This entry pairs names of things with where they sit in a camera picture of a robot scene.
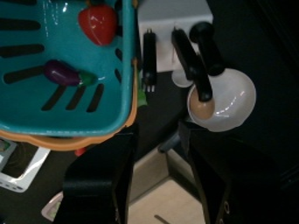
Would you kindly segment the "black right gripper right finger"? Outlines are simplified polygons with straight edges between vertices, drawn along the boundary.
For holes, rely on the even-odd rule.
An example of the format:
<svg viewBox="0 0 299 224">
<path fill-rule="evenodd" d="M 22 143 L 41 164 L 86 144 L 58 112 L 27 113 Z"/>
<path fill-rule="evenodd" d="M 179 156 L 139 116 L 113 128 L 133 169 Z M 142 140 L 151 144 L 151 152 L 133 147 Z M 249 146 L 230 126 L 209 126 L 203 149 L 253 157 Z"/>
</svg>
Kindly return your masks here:
<svg viewBox="0 0 299 224">
<path fill-rule="evenodd" d="M 244 141 L 236 136 L 214 134 L 191 122 L 179 122 L 179 136 L 201 195 L 206 224 L 249 224 L 230 167 L 238 158 L 236 149 Z"/>
</svg>

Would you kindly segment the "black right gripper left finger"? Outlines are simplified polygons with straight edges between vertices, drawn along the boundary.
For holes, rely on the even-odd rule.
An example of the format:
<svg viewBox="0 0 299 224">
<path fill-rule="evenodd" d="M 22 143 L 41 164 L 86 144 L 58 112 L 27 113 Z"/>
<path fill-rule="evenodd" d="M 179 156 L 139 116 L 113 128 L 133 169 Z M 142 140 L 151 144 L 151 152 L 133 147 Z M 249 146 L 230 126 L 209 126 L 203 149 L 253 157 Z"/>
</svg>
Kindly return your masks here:
<svg viewBox="0 0 299 224">
<path fill-rule="evenodd" d="M 134 124 L 70 165 L 53 224 L 127 224 L 138 134 Z"/>
</svg>

